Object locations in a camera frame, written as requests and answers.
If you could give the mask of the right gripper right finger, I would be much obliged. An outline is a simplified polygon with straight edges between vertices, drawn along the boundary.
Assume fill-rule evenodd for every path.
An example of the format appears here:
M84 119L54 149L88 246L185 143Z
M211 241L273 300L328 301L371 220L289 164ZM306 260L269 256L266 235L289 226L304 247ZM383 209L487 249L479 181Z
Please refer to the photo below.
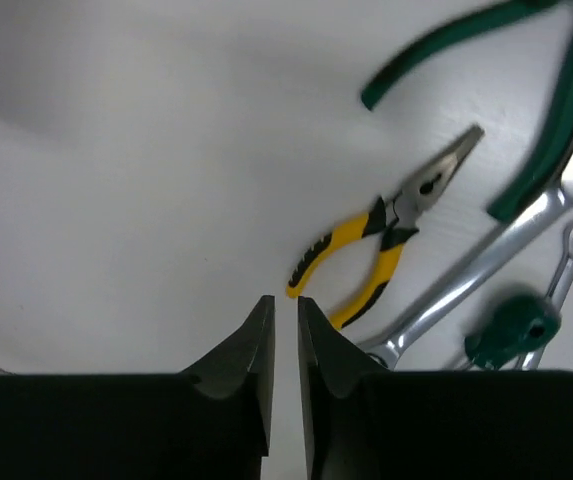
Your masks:
M298 301L311 479L573 479L573 372L396 372Z

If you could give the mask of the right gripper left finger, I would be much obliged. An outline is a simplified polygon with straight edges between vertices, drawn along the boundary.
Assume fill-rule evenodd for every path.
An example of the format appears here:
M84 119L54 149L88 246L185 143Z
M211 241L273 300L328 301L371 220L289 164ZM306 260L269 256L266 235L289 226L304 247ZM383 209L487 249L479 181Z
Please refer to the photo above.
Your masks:
M257 479L275 300L170 374L0 375L0 479Z

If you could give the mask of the green handled screwdriver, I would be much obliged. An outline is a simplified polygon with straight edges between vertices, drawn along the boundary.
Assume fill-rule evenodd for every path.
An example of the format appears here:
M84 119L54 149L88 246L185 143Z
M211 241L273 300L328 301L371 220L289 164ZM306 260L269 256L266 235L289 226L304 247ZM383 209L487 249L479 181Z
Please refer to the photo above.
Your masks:
M506 297L480 328L464 338L453 369L498 371L519 356L545 347L561 323L560 310L542 295L522 291Z

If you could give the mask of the yellow black needle-nose pliers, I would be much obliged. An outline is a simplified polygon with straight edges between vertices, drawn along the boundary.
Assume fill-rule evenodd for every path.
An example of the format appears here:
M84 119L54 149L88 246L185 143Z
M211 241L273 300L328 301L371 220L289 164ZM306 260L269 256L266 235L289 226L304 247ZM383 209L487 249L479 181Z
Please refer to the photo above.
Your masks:
M444 150L404 179L392 195L377 196L367 210L320 236L297 262L287 282L286 295L292 299L300 297L314 271L333 253L379 234L381 241L370 276L361 290L329 317L337 330L360 319L389 284L406 243L419 232L418 219L441 198L484 135L480 125L470 125Z

